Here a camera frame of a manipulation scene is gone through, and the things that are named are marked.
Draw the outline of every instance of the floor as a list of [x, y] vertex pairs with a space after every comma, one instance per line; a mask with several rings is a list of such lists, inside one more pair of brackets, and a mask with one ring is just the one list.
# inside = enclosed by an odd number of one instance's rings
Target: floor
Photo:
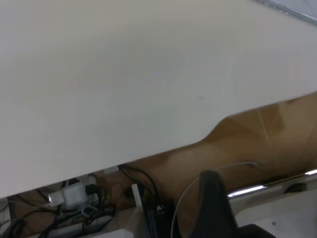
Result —
[[[316, 105], [317, 94], [311, 94], [233, 115], [222, 120], [196, 144], [139, 159], [129, 166], [146, 171], [156, 182], [161, 197], [174, 201], [201, 171], [235, 162], [256, 161], [260, 167], [221, 170], [228, 191], [304, 173], [317, 167]], [[124, 196], [126, 188], [133, 183], [130, 179], [120, 171], [96, 174], [98, 184], [109, 191], [109, 199], [119, 209], [134, 205], [133, 199]], [[140, 173], [129, 172], [129, 175], [151, 187]], [[21, 195], [39, 200], [34, 194], [30, 191]], [[26, 211], [18, 207], [16, 214], [23, 215]], [[30, 233], [50, 222], [34, 218]]]

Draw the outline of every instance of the cable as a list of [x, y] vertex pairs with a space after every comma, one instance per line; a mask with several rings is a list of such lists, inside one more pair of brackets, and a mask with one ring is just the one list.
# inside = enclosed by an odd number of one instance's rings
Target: cable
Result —
[[[228, 167], [232, 167], [232, 166], [237, 166], [237, 165], [249, 165], [253, 168], [257, 168], [259, 167], [259, 163], [258, 162], [254, 162], [254, 161], [242, 161], [242, 162], [237, 162], [237, 163], [232, 163], [229, 165], [224, 165], [224, 166], [220, 166], [218, 168], [213, 169], [215, 170], [219, 170], [219, 169], [224, 169], [224, 168], [228, 168]], [[180, 202], [183, 198], [183, 196], [186, 194], [186, 192], [189, 190], [189, 188], [199, 179], [199, 176], [194, 178], [188, 185], [187, 187], [183, 190], [182, 194], [180, 195], [176, 207], [175, 207], [175, 211], [174, 211], [174, 215], [173, 215], [173, 219], [172, 219], [172, 225], [171, 225], [171, 229], [170, 229], [170, 238], [173, 238], [173, 229], [174, 229], [174, 222], [175, 222], [175, 218], [176, 218], [176, 213], [177, 213], [177, 209], [180, 205]]]
[[151, 176], [149, 176], [145, 171], [143, 171], [141, 169], [137, 169], [137, 168], [133, 168], [133, 167], [125, 166], [125, 165], [120, 165], [118, 167], [119, 167], [120, 171], [122, 171], [121, 168], [125, 168], [125, 169], [128, 169], [128, 170], [133, 170], [133, 171], [137, 171], [137, 172], [140, 172], [140, 173], [144, 174], [150, 180], [150, 182], [153, 185], [153, 189], [154, 189], [154, 192], [155, 192], [155, 198], [157, 200], [156, 203], [162, 205], [162, 201], [161, 201], [161, 198], [160, 198], [160, 195], [159, 195], [159, 190], [158, 190], [154, 180], [151, 178]]
[[30, 205], [30, 206], [32, 206], [32, 207], [36, 207], [36, 206], [37, 206], [37, 205], [35, 205], [35, 204], [29, 202], [28, 200], [26, 200], [24, 197], [22, 197], [22, 196], [19, 195], [19, 194], [17, 194], [16, 196], [17, 196], [19, 199], [21, 199], [24, 203], [26, 203], [26, 204], [28, 204], [28, 205]]
[[[55, 213], [55, 211], [44, 211], [44, 210], [33, 210], [31, 212], [28, 212], [27, 214], [25, 214], [24, 216], [22, 216], [22, 218], [26, 218], [34, 213]], [[19, 219], [18, 221], [16, 221], [14, 224], [11, 225], [11, 228], [9, 230], [9, 233], [8, 233], [8, 238], [14, 238], [14, 237], [20, 237], [21, 233], [22, 233], [22, 229], [23, 227], [25, 226], [25, 221], [24, 219]], [[14, 236], [13, 233], [14, 233], [14, 230], [15, 228], [18, 227], [18, 231], [17, 231], [17, 235]]]
[[[135, 180], [134, 178], [132, 178], [130, 175], [128, 175], [122, 168], [119, 167], [119, 170], [125, 175], [127, 176], [129, 179], [131, 179], [132, 181], [134, 181], [135, 183], [141, 184], [139, 181]], [[149, 190], [146, 186], [142, 185], [144, 187], [144, 189], [146, 189], [150, 195], [152, 195], [153, 197], [155, 197], [154, 193], [152, 193], [151, 190]]]
[[39, 189], [35, 190], [46, 202], [50, 202], [48, 197], [45, 196]]
[[0, 213], [3, 212], [8, 206], [9, 206], [9, 204], [4, 205], [4, 207], [1, 208]]
[[19, 201], [15, 201], [15, 200], [0, 201], [0, 203], [2, 203], [2, 202], [16, 203], [16, 204], [20, 204], [20, 205], [24, 205], [24, 206], [33, 207], [33, 208], [43, 208], [43, 207], [48, 207], [50, 205], [49, 203], [46, 203], [46, 204], [41, 205], [41, 206], [36, 206], [36, 205], [31, 205], [29, 202], [24, 203], [24, 202], [19, 202]]

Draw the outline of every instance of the white desk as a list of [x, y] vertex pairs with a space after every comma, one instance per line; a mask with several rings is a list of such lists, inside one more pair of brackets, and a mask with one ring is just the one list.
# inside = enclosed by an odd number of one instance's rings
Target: white desk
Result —
[[0, 0], [0, 197], [315, 91], [316, 40], [248, 0]]

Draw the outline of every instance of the black cable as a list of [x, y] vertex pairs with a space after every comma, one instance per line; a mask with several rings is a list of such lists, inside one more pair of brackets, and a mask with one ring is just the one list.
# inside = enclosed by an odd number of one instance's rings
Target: black cable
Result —
[[39, 189], [35, 190], [46, 202], [50, 202], [49, 198], [45, 196]]
[[71, 214], [71, 215], [68, 215], [68, 216], [65, 216], [65, 217], [62, 217], [62, 218], [59, 218], [59, 219], [56, 219], [52, 224], [50, 224], [44, 231], [42, 234], [40, 234], [40, 236], [38, 238], [46, 238], [50, 231], [55, 229], [59, 224], [63, 223], [63, 222], [66, 222], [67, 220], [75, 217], [75, 216], [78, 216], [79, 214], [81, 214], [81, 211], [77, 212], [77, 213], [74, 213], [74, 214]]
[[[82, 223], [82, 231], [79, 234], [76, 234], [75, 236], [73, 236], [72, 238], [78, 238], [81, 236], [86, 236], [86, 235], [90, 235], [90, 234], [101, 231], [115, 216], [116, 206], [114, 204], [108, 204], [108, 205], [105, 205], [99, 211], [94, 211], [94, 210], [92, 210], [92, 211], [93, 212], [89, 215], [89, 217], [86, 218], [85, 221]], [[104, 217], [104, 216], [111, 216], [111, 219], [106, 221], [103, 225], [101, 225], [99, 228], [97, 228], [93, 232], [88, 232], [85, 230], [85, 227], [89, 226], [95, 219], [100, 218], [100, 217]]]
[[159, 204], [162, 205], [162, 201], [161, 201], [161, 198], [160, 198], [160, 195], [159, 195], [159, 190], [158, 190], [154, 180], [151, 178], [151, 176], [149, 176], [145, 171], [143, 171], [141, 169], [134, 168], [134, 167], [129, 167], [129, 166], [125, 166], [125, 165], [120, 165], [118, 167], [119, 167], [119, 169], [120, 168], [125, 168], [127, 170], [133, 170], [133, 171], [137, 171], [137, 172], [140, 172], [140, 173], [144, 174], [150, 180], [150, 182], [153, 185], [153, 189], [154, 189], [154, 192], [155, 192], [155, 197], [157, 198], [157, 202], [159, 202]]
[[28, 205], [30, 205], [30, 206], [32, 206], [32, 207], [37, 207], [37, 205], [35, 205], [35, 204], [29, 202], [28, 200], [26, 200], [25, 198], [23, 198], [21, 195], [17, 194], [16, 196], [17, 196], [19, 199], [21, 199], [24, 203], [26, 203], [26, 204], [28, 204]]
[[[16, 221], [15, 223], [13, 223], [13, 224], [11, 225], [7, 237], [8, 237], [8, 238], [15, 238], [15, 237], [19, 238], [19, 237], [21, 236], [22, 230], [23, 230], [23, 228], [24, 228], [24, 226], [25, 226], [25, 224], [26, 224], [24, 218], [26, 218], [26, 217], [28, 217], [28, 216], [34, 214], [34, 213], [55, 213], [55, 210], [53, 210], [53, 211], [51, 211], [51, 210], [33, 210], [33, 211], [31, 211], [31, 212], [28, 212], [27, 214], [25, 214], [24, 216], [22, 216], [22, 219]], [[19, 227], [18, 227], [18, 232], [19, 232], [19, 233], [17, 233], [17, 236], [14, 236], [13, 233], [14, 233], [14, 230], [15, 230], [15, 228], [16, 228], [17, 226], [19, 226]]]
[[[120, 170], [125, 176], [127, 176], [129, 179], [131, 179], [132, 181], [134, 181], [135, 183], [141, 184], [139, 181], [135, 180], [135, 179], [132, 178], [130, 175], [128, 175], [122, 168], [119, 167], [119, 170]], [[155, 195], [154, 195], [154, 193], [152, 193], [151, 190], [149, 190], [149, 189], [148, 189], [146, 186], [144, 186], [143, 184], [142, 184], [142, 186], [144, 187], [144, 189], [145, 189], [146, 191], [148, 191], [148, 192], [150, 193], [150, 195], [152, 195], [152, 196], [155, 198]]]
[[9, 206], [9, 204], [5, 205], [5, 206], [0, 210], [0, 213], [3, 212], [8, 206]]

